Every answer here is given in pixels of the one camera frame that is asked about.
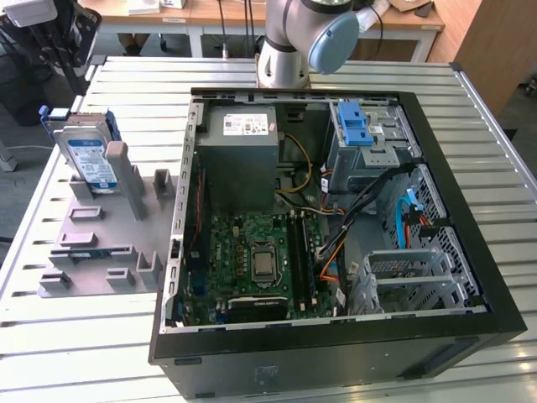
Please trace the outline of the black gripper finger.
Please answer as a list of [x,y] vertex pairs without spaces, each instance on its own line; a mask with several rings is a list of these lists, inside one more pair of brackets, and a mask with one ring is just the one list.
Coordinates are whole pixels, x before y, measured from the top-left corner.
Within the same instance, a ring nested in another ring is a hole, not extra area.
[[101,22],[97,11],[82,7],[77,1],[66,1],[61,58],[65,78],[76,95],[84,96],[89,86],[84,75]]
[[39,57],[63,76],[75,95],[86,94],[86,40],[76,30],[65,30],[58,23],[29,27],[39,47]]

